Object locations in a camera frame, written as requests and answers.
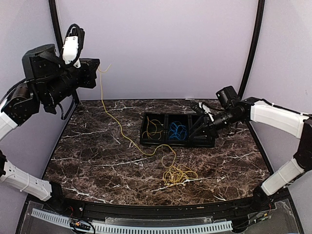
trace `marble tabletop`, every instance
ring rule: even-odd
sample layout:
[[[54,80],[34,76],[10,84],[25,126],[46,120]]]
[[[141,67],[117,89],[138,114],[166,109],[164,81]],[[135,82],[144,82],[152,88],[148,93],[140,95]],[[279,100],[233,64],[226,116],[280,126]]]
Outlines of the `marble tabletop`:
[[[206,100],[217,106],[217,100]],[[124,133],[139,144],[144,112],[193,113],[189,100],[105,101]],[[58,182],[68,198],[121,205],[191,205],[233,200],[252,195],[269,176],[249,129],[238,125],[237,134],[221,132],[214,148],[174,147],[176,164],[192,168],[198,179],[166,187],[161,158],[172,157],[168,148],[155,156],[142,155],[122,137],[118,124],[101,101],[82,101],[72,115],[49,162],[44,179]]]

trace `yellow cable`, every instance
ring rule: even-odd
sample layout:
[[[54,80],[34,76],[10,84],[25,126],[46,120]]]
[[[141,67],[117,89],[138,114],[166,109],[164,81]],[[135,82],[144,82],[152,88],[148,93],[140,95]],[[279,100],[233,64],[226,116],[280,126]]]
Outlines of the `yellow cable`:
[[[107,72],[108,69],[109,69],[110,67],[111,67],[111,64],[108,66],[108,68],[107,68],[105,71],[101,71],[100,66],[99,66],[99,68],[98,68],[98,71],[100,72],[101,101],[102,101],[102,104],[103,104],[105,113],[108,114],[112,119],[114,119],[114,120],[117,122],[117,124],[120,126],[120,133],[121,133],[121,135],[122,135],[124,138],[126,138],[127,140],[129,140],[134,146],[137,147],[137,149],[138,149],[143,155],[146,155],[146,156],[153,156],[153,155],[156,153],[157,149],[160,148],[160,147],[162,147],[162,146],[166,146],[166,147],[168,147],[168,148],[172,151],[172,153],[173,153],[175,156],[174,156],[174,159],[173,159],[173,161],[172,161],[172,163],[171,163],[170,166],[166,166],[166,165],[164,164],[164,162],[163,162],[163,160],[164,160],[164,158],[165,158],[166,156],[163,156],[162,159],[161,159],[162,165],[163,165],[165,168],[168,168],[168,171],[164,172],[164,174],[163,174],[163,180],[164,180],[166,186],[172,186],[172,185],[175,185],[175,184],[178,184],[178,183],[182,183],[182,182],[185,181],[186,179],[196,179],[196,178],[198,178],[197,173],[194,172],[194,171],[192,171],[192,170],[191,170],[190,168],[188,168],[187,166],[182,165],[182,164],[179,164],[177,167],[174,166],[174,163],[175,163],[175,161],[176,161],[176,152],[171,148],[170,145],[167,145],[167,144],[158,145],[158,146],[155,148],[155,150],[154,150],[153,153],[147,154],[147,153],[145,153],[144,151],[142,151],[142,150],[140,149],[140,147],[138,147],[138,145],[134,143],[133,140],[131,140],[130,138],[128,138],[128,137],[123,133],[123,128],[122,128],[121,123],[120,123],[113,115],[111,115],[110,113],[108,113],[108,111],[107,111],[107,109],[106,109],[106,106],[105,106],[105,104],[104,104],[104,100],[103,100],[102,73]],[[189,177],[188,174],[194,174],[195,177]]]
[[[144,133],[142,133],[142,137],[143,137],[144,134],[146,133],[147,138],[148,138],[148,139],[152,139],[151,136],[155,136],[156,134],[159,134],[158,140],[161,139],[161,133],[163,132],[163,130],[161,130],[161,131],[158,132],[158,131],[157,131],[157,124],[155,124],[154,121],[157,121],[161,126],[163,126],[163,124],[161,124],[161,122],[160,122],[159,120],[157,120],[157,119],[150,120],[149,117],[147,116],[147,127],[146,127],[146,131],[145,131]],[[155,128],[156,128],[155,132],[150,133],[150,132],[148,131],[148,127],[149,127],[150,123],[153,124],[153,125],[155,126]]]

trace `white enclosure panel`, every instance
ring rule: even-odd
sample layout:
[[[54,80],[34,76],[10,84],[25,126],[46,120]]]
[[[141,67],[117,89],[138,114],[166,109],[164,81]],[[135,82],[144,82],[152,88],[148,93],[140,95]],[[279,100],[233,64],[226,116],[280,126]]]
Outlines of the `white enclosure panel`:
[[[312,113],[312,1],[266,1],[259,44],[245,97]],[[263,124],[254,124],[273,168],[296,152],[299,140]],[[290,191],[305,233],[312,233],[312,173]]]
[[[216,98],[238,90],[257,0],[58,0],[62,31],[85,29],[83,57],[101,59],[104,98]],[[99,85],[79,90],[100,99]]]

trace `white arm segment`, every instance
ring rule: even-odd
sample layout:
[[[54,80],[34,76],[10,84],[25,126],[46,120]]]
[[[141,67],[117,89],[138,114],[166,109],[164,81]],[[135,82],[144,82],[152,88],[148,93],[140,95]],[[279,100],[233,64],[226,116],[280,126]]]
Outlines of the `white arm segment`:
[[[2,107],[5,105],[6,101],[0,105],[0,141],[9,134],[10,131],[17,128],[17,124],[5,113],[1,112]]]
[[[301,138],[303,121],[308,118],[308,116],[270,106],[264,101],[255,102],[251,107],[250,113],[252,121],[278,128],[294,135],[298,139]]]
[[[17,126],[18,125],[5,112],[0,112],[0,141],[12,130],[16,129]],[[10,161],[5,162],[4,171],[5,175],[0,176],[0,183],[6,182],[18,188],[21,192],[27,192],[42,201],[47,201],[51,198],[52,186],[49,181],[29,175],[14,166]]]
[[[304,173],[304,170],[298,165],[296,159],[293,158],[265,180],[261,188],[266,195],[273,195],[284,186],[290,185],[290,182],[302,173]]]
[[[4,165],[5,175],[0,177],[0,183],[6,182],[9,185],[19,189],[20,192],[26,192],[42,201],[51,198],[52,186],[49,181],[38,179],[21,169],[14,166],[10,161]]]

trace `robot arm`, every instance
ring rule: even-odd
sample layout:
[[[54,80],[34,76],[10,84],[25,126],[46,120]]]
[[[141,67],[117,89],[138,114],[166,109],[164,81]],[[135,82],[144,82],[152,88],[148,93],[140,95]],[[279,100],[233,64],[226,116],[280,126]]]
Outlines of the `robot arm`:
[[[225,109],[210,119],[209,131],[214,132],[238,121],[254,121],[264,123],[292,134],[300,139],[297,153],[272,176],[267,178],[253,191],[253,209],[259,210],[284,186],[290,185],[305,172],[312,170],[312,118],[264,99],[254,97],[241,100],[234,88],[229,86],[219,92],[217,97]]]
[[[0,141],[38,113],[40,103],[46,112],[56,114],[56,106],[72,95],[77,88],[96,86],[99,59],[79,58],[83,41],[83,29],[73,24],[67,31],[60,57],[56,56],[53,44],[35,48],[23,56],[25,79],[12,87],[0,101]],[[61,203],[62,200],[60,185],[38,179],[20,170],[0,151],[1,182],[6,182],[42,201]]]

